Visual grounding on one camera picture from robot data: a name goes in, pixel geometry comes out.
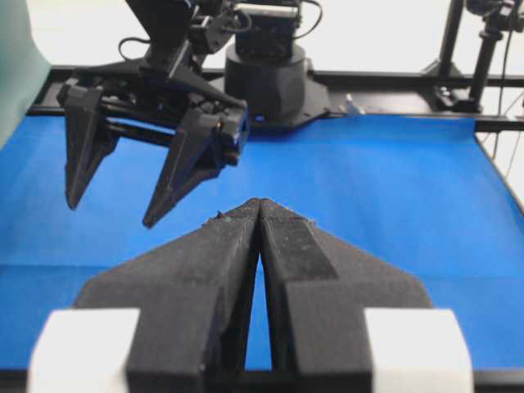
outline green curtain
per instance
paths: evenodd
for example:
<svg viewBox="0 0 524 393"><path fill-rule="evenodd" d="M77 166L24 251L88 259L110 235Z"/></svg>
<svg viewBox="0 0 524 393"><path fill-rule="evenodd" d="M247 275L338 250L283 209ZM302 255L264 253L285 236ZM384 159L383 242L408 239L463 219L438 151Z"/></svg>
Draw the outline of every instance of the green curtain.
<svg viewBox="0 0 524 393"><path fill-rule="evenodd" d="M37 97L50 68L34 44L25 0L0 0L0 148Z"/></svg>

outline cable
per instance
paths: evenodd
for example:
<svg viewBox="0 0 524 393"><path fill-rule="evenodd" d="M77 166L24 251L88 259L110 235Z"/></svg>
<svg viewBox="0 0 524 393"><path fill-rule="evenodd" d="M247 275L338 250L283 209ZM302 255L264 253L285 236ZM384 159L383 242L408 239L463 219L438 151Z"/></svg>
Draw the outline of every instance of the cable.
<svg viewBox="0 0 524 393"><path fill-rule="evenodd" d="M151 40L150 39L139 38L139 37L127 37L127 38L122 39L119 42L119 44L118 44L118 53L126 61L131 61L132 59L127 57L125 54L122 53L122 47L124 46L125 43L129 43L129 42L149 44L149 43L151 43Z"/></svg>
<svg viewBox="0 0 524 393"><path fill-rule="evenodd" d="M513 30L509 32L508 41L506 42L506 51L504 53L504 64L502 66L502 79L500 80L500 94L499 94L499 116L502 115L502 102L504 99L504 85L506 82L506 69L508 68L509 48L511 46L511 38Z"/></svg>
<svg viewBox="0 0 524 393"><path fill-rule="evenodd" d="M513 161L515 160L515 155L517 154L518 144L521 141L521 136L522 136L522 132L519 132L518 133L518 137L517 137L517 141L515 142L515 147L513 148L513 153L511 155L511 160L509 161L509 167L508 167L508 172L506 172L506 178L508 178L509 174L511 173L511 168L513 167Z"/></svg>
<svg viewBox="0 0 524 393"><path fill-rule="evenodd" d="M499 152L499 138L500 133L497 133L497 135L495 136L495 147L493 147L493 155L491 156L493 161L497 159L497 153Z"/></svg>
<svg viewBox="0 0 524 393"><path fill-rule="evenodd" d="M301 0L295 0L295 7L296 7L296 26L300 27L300 23L302 22L302 1Z"/></svg>
<svg viewBox="0 0 524 393"><path fill-rule="evenodd" d="M520 93L518 95L517 98L515 98L513 100L513 102L511 103L511 105L508 107L508 109L504 112L504 116L506 116L509 111L515 106L515 104L522 98L524 97L524 92ZM511 169L513 167L513 162L515 161L515 156L517 155L517 150L518 150L518 145L521 141L521 136L522 136L522 132L519 132L518 133L518 136L517 136L517 141L515 142L515 146L513 147L513 153L511 155L511 160L509 161L509 167L508 167L508 172L506 172L506 178L509 177L509 175L511 174Z"/></svg>
<svg viewBox="0 0 524 393"><path fill-rule="evenodd" d="M488 142L488 139L490 138L490 136L491 136L491 134L488 133L488 134L484 137L484 139L481 140L481 143L484 144L484 143Z"/></svg>
<svg viewBox="0 0 524 393"><path fill-rule="evenodd" d="M240 26L240 27L227 27L227 26L224 26L222 28L222 31L224 31L226 33L240 34L240 33L246 33L249 30L251 30L251 27L253 27L253 20L251 19L251 17L247 13L245 13L243 10L235 10L234 11L234 15L242 16L244 18L244 20L246 21L246 24L244 26Z"/></svg>
<svg viewBox="0 0 524 393"><path fill-rule="evenodd" d="M518 97L513 100L511 105L508 106L508 109L506 109L506 111L504 111L504 116L508 115L509 111L512 110L512 108L515 106L515 104L517 104L518 100L520 100L522 97L524 97L524 92L520 93L518 95Z"/></svg>
<svg viewBox="0 0 524 393"><path fill-rule="evenodd" d="M502 79L500 80L500 94L499 94L499 116L502 114L502 101L504 99L504 85L506 83L506 70L508 68L509 48L511 47L511 38L513 37L513 27L515 20L518 18L517 10L513 10L511 20L509 22L509 35L506 41L506 50L504 52L504 63L502 65Z"/></svg>
<svg viewBox="0 0 524 393"><path fill-rule="evenodd" d="M318 19L314 23L314 25L313 25L313 27L311 29L309 29L308 31L306 31L305 33L303 33L301 35L297 35L297 36L293 37L293 39L301 39L301 38L304 38L306 35L310 35L311 33L313 33L313 31L318 27L318 25L320 25L320 22L322 22L322 18L324 16L324 9L322 8L322 5L319 2L317 2L317 0L304 0L304 2L307 2L309 4L313 4L314 6L317 6L317 8L319 10Z"/></svg>

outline white background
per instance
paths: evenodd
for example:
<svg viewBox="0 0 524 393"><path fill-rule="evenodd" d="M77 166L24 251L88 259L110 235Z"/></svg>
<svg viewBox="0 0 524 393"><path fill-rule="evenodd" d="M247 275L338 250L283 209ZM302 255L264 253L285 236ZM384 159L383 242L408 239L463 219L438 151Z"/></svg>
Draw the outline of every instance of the white background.
<svg viewBox="0 0 524 393"><path fill-rule="evenodd" d="M447 0L320 0L324 20L300 41L317 70L420 71L436 59L449 7ZM27 0L35 41L55 65L96 65L119 61L118 42L127 36L146 37L124 0ZM317 11L305 5L304 29ZM454 62L463 73L475 68L483 28L481 18L464 13ZM491 72L501 74L504 44L500 43ZM524 34L514 34L509 74L524 75ZM128 56L144 47L130 43ZM224 66L224 51L211 56L208 67ZM520 93L506 89L504 108ZM488 89L486 113L497 111L498 89ZM522 101L510 112L522 113ZM516 133L503 133L496 164L506 173ZM524 136L508 181L524 200ZM494 136L486 143L493 148Z"/></svg>

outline blue fabric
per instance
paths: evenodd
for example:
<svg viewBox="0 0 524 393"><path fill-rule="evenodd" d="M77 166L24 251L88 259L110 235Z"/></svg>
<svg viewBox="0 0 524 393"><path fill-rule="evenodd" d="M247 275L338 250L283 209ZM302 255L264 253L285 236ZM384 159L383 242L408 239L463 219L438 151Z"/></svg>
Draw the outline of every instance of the blue fabric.
<svg viewBox="0 0 524 393"><path fill-rule="evenodd" d="M61 118L26 118L0 151L0 368L25 368L49 311L82 283L250 197L420 277L464 330L475 368L524 367L524 219L472 120L318 120L253 137L241 164L203 183L152 230L142 217L166 150L121 140L76 212L64 196ZM248 368L269 368L257 273Z"/></svg>

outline white tape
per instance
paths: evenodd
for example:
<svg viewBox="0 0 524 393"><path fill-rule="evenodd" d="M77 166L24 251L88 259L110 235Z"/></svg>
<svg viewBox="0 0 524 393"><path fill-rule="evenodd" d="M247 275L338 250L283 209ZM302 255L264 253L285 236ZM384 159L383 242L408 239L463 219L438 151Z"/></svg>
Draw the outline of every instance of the white tape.
<svg viewBox="0 0 524 393"><path fill-rule="evenodd" d="M47 320L29 365L28 393L127 393L125 365L138 309L71 309Z"/></svg>
<svg viewBox="0 0 524 393"><path fill-rule="evenodd" d="M446 309L366 309L373 393L472 393L472 364Z"/></svg>

